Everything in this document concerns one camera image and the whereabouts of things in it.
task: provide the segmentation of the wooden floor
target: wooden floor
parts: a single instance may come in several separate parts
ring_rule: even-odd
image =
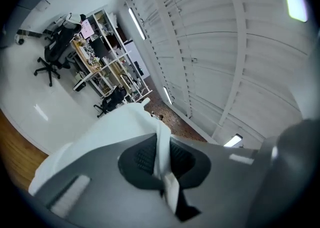
[[[10,124],[0,110],[0,156],[13,183],[27,190],[38,166],[47,157]]]

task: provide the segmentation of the ceiling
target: ceiling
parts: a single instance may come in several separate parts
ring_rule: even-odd
[[[172,108],[211,143],[260,148],[302,119],[288,89],[317,32],[286,0],[127,0]]]

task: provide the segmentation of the office chair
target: office chair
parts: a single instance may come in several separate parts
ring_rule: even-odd
[[[39,57],[38,62],[42,62],[44,64],[44,68],[37,69],[34,72],[34,75],[36,76],[39,71],[47,71],[49,74],[49,86],[52,86],[52,76],[51,73],[54,73],[57,75],[57,78],[60,79],[60,74],[57,72],[56,68],[54,66],[57,66],[58,69],[66,68],[69,69],[70,65],[67,62],[60,63],[59,58],[61,57],[62,53],[65,51],[65,49],[68,47],[70,41],[73,39],[75,34],[79,33],[81,31],[81,25],[77,26],[76,29],[67,29],[63,28],[61,30],[61,33],[56,38],[56,40],[45,47],[44,49],[44,58],[45,61]]]
[[[125,88],[116,87],[114,91],[107,97],[105,97],[100,106],[94,105],[94,107],[98,107],[102,112],[97,116],[100,118],[102,114],[106,114],[116,108],[116,105],[121,103],[125,96],[127,95],[127,91]]]

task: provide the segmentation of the white floor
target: white floor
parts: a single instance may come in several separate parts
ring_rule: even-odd
[[[0,51],[0,107],[8,120],[28,141],[47,154],[77,140],[98,121],[93,105],[99,95],[87,84],[73,91],[71,70],[61,69],[61,79],[52,76],[49,87],[47,72],[34,76],[43,65],[41,39],[26,38]]]

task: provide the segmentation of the black office chair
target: black office chair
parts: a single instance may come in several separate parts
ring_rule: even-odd
[[[109,96],[103,99],[100,106],[94,105],[94,107],[97,107],[102,111],[97,117],[100,118],[102,114],[106,114],[107,112],[114,110],[117,104],[121,103],[124,100],[126,95],[127,91],[125,90],[125,88],[116,87]]]
[[[58,69],[61,68],[70,68],[70,65],[68,63],[60,63],[59,58],[61,57],[62,53],[65,51],[65,49],[68,47],[70,41],[73,39],[75,34],[79,33],[81,31],[81,26],[77,26],[76,29],[67,29],[63,28],[59,34],[59,36],[55,40],[55,45],[50,49],[50,45],[46,46],[44,49],[44,59],[45,61],[39,57],[38,62],[42,62],[44,64],[44,68],[37,69],[34,72],[34,75],[36,76],[39,71],[47,71],[49,74],[49,86],[52,86],[52,76],[51,73],[54,73],[57,75],[57,78],[60,79],[60,74],[57,72],[55,66],[57,66]]]

